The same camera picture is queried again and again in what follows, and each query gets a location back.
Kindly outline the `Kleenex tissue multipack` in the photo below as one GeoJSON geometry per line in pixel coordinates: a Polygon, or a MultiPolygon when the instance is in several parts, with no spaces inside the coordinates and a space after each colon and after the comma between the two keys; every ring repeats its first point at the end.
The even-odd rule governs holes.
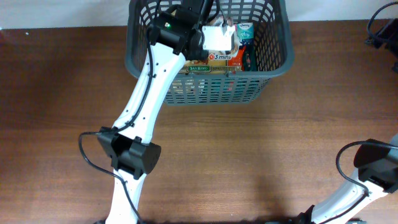
{"type": "Polygon", "coordinates": [[[252,22],[236,24],[236,34],[242,45],[252,45],[254,43],[254,24],[252,22]]]}

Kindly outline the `orange spaghetti packet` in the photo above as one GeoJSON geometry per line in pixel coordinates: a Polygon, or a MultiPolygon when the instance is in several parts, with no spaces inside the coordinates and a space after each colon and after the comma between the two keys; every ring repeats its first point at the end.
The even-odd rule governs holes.
{"type": "Polygon", "coordinates": [[[240,47],[234,55],[210,53],[205,60],[187,60],[180,73],[223,74],[243,71],[243,55],[246,46],[240,47]]]}

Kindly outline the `brown white pastry bag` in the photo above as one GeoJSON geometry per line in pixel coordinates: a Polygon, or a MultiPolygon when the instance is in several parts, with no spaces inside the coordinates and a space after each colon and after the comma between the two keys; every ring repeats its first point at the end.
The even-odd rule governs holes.
{"type": "Polygon", "coordinates": [[[233,55],[239,50],[240,40],[231,17],[217,16],[202,27],[203,49],[222,55],[233,55]]]}

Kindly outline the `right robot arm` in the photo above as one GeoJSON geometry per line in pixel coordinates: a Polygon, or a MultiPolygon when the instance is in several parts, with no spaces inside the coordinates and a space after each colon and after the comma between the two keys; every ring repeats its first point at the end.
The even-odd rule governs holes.
{"type": "Polygon", "coordinates": [[[397,26],[380,21],[375,34],[362,21],[298,22],[294,45],[304,84],[303,115],[315,122],[311,138],[325,135],[298,156],[303,187],[317,193],[333,185],[331,170],[356,149],[354,169],[329,197],[298,216],[299,223],[346,223],[371,202],[397,190],[397,140],[379,140],[397,126],[397,26]]]}

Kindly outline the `grey plastic basket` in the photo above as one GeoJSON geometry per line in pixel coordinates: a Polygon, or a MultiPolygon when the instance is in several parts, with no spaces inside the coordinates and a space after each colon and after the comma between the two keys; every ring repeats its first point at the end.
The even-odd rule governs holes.
{"type": "Polygon", "coordinates": [[[254,24],[256,72],[179,73],[172,82],[165,103],[200,105],[249,103],[256,99],[271,78],[287,72],[294,61],[294,49],[285,1],[215,2],[211,15],[220,9],[236,23],[254,24]]]}

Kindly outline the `green coffee bag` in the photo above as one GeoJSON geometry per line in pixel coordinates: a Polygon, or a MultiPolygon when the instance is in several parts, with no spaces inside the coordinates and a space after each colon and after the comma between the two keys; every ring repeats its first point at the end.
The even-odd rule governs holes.
{"type": "Polygon", "coordinates": [[[243,71],[245,72],[256,72],[257,63],[254,47],[251,45],[246,45],[243,52],[243,71]]]}

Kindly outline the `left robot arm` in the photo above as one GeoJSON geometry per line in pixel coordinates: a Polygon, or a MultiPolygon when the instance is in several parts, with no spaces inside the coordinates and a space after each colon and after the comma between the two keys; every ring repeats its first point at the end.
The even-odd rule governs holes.
{"type": "Polygon", "coordinates": [[[182,1],[166,11],[155,7],[146,29],[146,57],[133,93],[110,128],[96,134],[111,159],[114,192],[105,223],[143,223],[138,209],[145,178],[159,160],[152,135],[170,85],[186,60],[205,55],[201,28],[213,1],[182,1]]]}

